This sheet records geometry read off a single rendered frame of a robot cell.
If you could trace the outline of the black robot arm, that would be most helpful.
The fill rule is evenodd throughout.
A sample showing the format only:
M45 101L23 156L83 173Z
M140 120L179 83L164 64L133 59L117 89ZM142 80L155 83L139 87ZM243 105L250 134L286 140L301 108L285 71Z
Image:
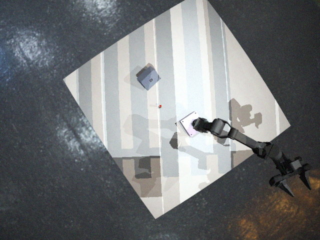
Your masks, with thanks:
M269 156L275 164L277 161L286 158L282 150L277 145L268 141L255 141L254 139L246 136L245 134L239 132L238 129L231 126L228 135L221 135L225 124L228 124L230 126L227 121L220 118L215 118L213 122L209 122L207 119L201 117L198 117L191 123L195 131L198 131L200 133L211 132L212 135L217 136L221 139L230 138L232 140L236 140L244 144L248 148L251 148L253 153L257 154L257 156L262 159L266 160ZM304 160L300 156L297 156L294 159L294 161L288 160L287 164L282 163L283 171L286 174L288 174L289 171L294 171L303 166L302 163L304 163Z

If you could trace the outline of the grey square panel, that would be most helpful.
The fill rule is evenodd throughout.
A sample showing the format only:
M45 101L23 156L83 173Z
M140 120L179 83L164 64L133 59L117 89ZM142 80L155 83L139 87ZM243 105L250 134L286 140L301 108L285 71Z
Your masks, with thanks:
M149 90L154 84L160 80L160 76L156 70L149 66L142 74L139 75L137 81L146 89Z

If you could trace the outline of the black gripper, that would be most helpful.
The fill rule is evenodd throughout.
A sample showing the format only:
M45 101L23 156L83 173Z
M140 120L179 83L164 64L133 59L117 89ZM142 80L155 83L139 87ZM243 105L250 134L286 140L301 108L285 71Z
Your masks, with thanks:
M283 167L282 167L282 163L287 164L287 163L289 163L288 162L289 160L290 159L287 159L285 157L275 163L276 169L278 169L282 175L279 174L279 175L273 176L269 180L269 184L271 187L273 187L273 186L275 186L276 188L279 187L280 189L285 191L287 194L294 197L294 194L291 191L291 189L289 188L289 186L287 185L287 181L285 179L299 174L300 180L306 185L306 187L309 190L311 190L312 187L311 187L310 180L309 180L309 172L312 169L312 167L309 163L306 163L306 164L302 165L301 167L299 167L297 170L289 171L289 173L286 174Z

